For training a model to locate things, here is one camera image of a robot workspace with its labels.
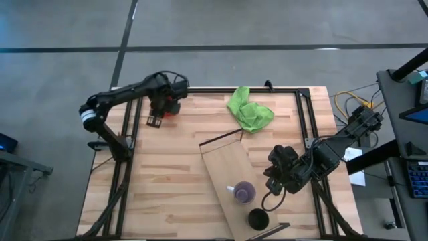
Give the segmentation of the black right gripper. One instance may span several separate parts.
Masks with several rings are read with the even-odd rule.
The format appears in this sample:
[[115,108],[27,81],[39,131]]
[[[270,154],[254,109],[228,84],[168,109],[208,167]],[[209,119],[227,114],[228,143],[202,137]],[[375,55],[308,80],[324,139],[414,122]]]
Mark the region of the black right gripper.
[[285,163],[285,171],[280,166],[270,166],[263,174],[272,179],[284,177],[284,187],[291,194],[298,193],[310,180],[312,160],[309,152],[298,156],[291,146],[275,145],[269,154],[273,164]]

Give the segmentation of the red mug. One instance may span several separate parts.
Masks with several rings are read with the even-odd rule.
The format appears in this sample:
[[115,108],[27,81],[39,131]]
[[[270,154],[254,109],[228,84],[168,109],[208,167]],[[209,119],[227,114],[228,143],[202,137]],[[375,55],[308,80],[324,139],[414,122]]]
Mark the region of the red mug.
[[165,105],[164,105],[164,108],[163,108],[163,110],[164,110],[164,117],[169,117],[169,116],[176,116],[176,115],[178,115],[178,113],[175,113],[175,111],[173,111],[173,113],[168,113],[168,112],[167,112],[168,103],[169,103],[169,102],[174,102],[174,103],[175,103],[176,101],[178,101],[178,100],[173,99],[171,96],[169,96],[169,97],[167,98],[167,100],[166,100],[166,102],[165,102]]

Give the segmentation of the purple mug with white handle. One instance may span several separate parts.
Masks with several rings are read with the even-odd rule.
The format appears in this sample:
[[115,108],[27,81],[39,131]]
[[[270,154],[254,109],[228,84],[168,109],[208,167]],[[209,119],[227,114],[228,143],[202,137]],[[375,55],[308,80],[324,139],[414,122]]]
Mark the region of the purple mug with white handle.
[[226,190],[233,194],[233,198],[240,204],[250,204],[256,196],[254,185],[248,181],[240,181],[234,186],[227,186]]

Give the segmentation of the dark brown ribbed cup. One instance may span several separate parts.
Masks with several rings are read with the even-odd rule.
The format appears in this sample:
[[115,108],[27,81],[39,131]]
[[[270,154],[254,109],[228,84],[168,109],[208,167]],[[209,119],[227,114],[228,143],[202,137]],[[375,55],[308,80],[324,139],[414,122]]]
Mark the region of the dark brown ribbed cup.
[[265,230],[269,222],[268,213],[261,208],[252,209],[247,216],[247,223],[257,231]]

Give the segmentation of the light wooden board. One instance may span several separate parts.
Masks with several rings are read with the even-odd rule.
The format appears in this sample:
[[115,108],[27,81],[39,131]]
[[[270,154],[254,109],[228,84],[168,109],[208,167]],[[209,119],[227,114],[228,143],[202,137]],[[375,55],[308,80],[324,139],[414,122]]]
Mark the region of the light wooden board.
[[[267,212],[270,222],[265,230],[254,230],[247,223],[252,209],[262,209],[261,201],[267,189],[257,178],[241,144],[242,136],[243,129],[237,129],[200,143],[199,150],[235,241],[260,241],[290,227],[290,224],[279,222],[274,212]],[[255,199],[250,204],[238,203],[226,190],[227,186],[234,186],[240,181],[248,181],[256,189]]]

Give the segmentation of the green cloth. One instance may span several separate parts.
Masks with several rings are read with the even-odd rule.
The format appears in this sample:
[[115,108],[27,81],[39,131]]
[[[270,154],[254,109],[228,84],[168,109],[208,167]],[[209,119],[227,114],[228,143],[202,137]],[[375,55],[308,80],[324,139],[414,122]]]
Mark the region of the green cloth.
[[227,108],[243,130],[256,133],[273,121],[274,113],[264,105],[250,102],[249,94],[248,86],[238,87],[229,99]]

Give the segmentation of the white paper sheet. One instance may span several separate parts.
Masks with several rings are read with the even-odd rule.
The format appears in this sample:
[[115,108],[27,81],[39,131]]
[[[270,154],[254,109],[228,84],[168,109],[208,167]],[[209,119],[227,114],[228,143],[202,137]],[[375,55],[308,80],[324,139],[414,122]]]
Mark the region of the white paper sheet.
[[[354,158],[360,157],[362,155],[362,150],[361,149],[356,149],[353,147],[348,147],[345,150],[345,154],[344,154],[344,161],[348,162],[353,160]],[[356,172],[352,175],[349,175],[350,178],[350,182],[352,185],[358,185],[358,186],[366,186],[366,180],[365,180],[365,173],[364,171],[359,171]]]

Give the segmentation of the black slanted beam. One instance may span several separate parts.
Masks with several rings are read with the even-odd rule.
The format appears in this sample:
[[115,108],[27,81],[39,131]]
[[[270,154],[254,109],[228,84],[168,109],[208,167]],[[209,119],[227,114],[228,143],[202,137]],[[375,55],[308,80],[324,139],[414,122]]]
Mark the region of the black slanted beam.
[[376,149],[373,149],[361,156],[358,156],[346,162],[346,168],[349,175],[357,173],[370,167],[377,165],[390,157],[400,157],[400,151],[396,140],[389,141]]

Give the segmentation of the black side desk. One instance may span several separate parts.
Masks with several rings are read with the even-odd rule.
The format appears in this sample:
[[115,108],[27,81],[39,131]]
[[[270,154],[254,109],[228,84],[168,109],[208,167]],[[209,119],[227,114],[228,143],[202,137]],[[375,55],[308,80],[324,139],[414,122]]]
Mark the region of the black side desk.
[[[387,71],[377,72],[377,80],[401,154],[400,157],[391,157],[389,164],[397,182],[406,184],[405,164],[408,161],[428,161],[428,125],[399,118],[400,113],[415,107],[416,86],[391,80]],[[408,156],[405,145],[410,141],[427,154]],[[428,199],[412,198],[407,186],[400,185],[397,191],[411,241],[428,241]]]

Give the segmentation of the grey metal cart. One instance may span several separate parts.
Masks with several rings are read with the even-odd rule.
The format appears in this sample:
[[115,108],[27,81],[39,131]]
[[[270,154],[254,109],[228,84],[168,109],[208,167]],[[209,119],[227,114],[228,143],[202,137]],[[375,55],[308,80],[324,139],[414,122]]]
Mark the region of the grey metal cart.
[[0,241],[9,241],[34,171],[51,175],[53,167],[0,151]]

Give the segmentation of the teal box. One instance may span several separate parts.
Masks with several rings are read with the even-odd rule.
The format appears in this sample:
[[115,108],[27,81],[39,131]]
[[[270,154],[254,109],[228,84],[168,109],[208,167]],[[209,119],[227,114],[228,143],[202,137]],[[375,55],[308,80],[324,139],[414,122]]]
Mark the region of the teal box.
[[407,76],[407,80],[410,84],[417,84],[420,81],[426,79],[428,77],[428,73],[424,71],[416,71],[412,72]]

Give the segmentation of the black slanted pole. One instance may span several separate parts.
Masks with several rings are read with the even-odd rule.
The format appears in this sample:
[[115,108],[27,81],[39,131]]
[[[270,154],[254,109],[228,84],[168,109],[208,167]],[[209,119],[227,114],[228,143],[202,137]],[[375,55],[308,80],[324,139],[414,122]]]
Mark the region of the black slanted pole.
[[395,82],[404,82],[405,78],[414,72],[418,67],[428,62],[428,48],[417,54],[414,58],[403,64],[399,69],[390,73],[390,77]]

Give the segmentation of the blue lit device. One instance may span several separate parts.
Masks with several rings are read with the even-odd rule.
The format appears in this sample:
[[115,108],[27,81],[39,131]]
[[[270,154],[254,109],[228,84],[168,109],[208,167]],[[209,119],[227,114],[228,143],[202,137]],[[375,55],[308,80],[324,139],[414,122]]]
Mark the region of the blue lit device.
[[18,141],[0,133],[0,151],[14,153],[18,145]]

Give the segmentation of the black aluminium table frame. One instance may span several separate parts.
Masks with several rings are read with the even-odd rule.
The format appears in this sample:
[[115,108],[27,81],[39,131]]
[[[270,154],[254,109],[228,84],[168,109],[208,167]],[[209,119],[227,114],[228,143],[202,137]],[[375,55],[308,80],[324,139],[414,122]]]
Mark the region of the black aluminium table frame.
[[[181,101],[177,116],[163,120],[161,127],[140,124],[123,238],[234,239],[202,160],[199,144],[239,129],[227,108],[230,93],[192,93]],[[251,101],[274,112],[273,121],[257,133],[243,132],[243,145],[257,178],[265,186],[263,172],[275,145],[304,150],[303,136],[311,133],[308,108],[303,98],[291,93],[253,93]],[[262,207],[290,227],[274,238],[318,235],[312,192],[305,187],[286,199],[267,193]]]

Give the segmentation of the black triangular bracket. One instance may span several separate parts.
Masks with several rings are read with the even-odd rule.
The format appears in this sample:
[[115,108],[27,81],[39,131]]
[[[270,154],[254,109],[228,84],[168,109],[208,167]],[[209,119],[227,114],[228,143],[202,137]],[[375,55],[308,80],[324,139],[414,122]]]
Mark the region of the black triangular bracket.
[[411,141],[405,145],[406,154],[411,155],[426,155],[427,152],[413,144]]

